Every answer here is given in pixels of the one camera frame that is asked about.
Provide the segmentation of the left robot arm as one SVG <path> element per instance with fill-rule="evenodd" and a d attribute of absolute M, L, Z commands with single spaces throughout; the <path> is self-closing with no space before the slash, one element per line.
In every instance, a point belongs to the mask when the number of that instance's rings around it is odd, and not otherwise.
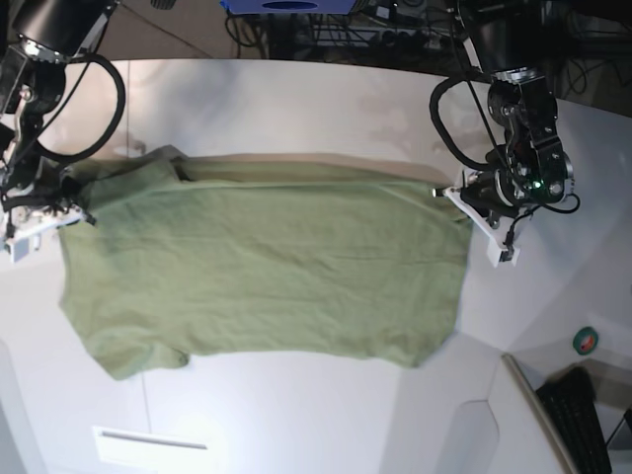
<path fill-rule="evenodd" d="M 455 21 L 471 41 L 477 66 L 440 82 L 430 98 L 435 130 L 450 153 L 472 175 L 457 196 L 488 220 L 518 217 L 525 208 L 564 213 L 561 202 L 574 193 L 574 170 L 557 132 L 558 107 L 543 65 L 546 29 L 538 1 L 458 1 Z M 490 79 L 484 123 L 504 131 L 482 162 L 456 145 L 439 114 L 444 93 L 477 75 Z"/>

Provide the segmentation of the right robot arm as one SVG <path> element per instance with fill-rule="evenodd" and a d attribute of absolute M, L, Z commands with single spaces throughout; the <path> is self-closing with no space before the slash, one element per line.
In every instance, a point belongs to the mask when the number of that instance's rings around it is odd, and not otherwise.
<path fill-rule="evenodd" d="M 100 151 L 122 119 L 126 90 L 113 64 L 98 53 L 115 1 L 4 1 L 1 4 L 1 113 L 14 119 L 1 128 L 1 216 L 12 234 L 17 212 L 53 216 L 79 211 L 79 187 L 66 175 Z M 117 92 L 113 116 L 82 151 L 55 152 L 43 133 L 73 97 L 66 86 L 71 64 L 97 64 Z"/>

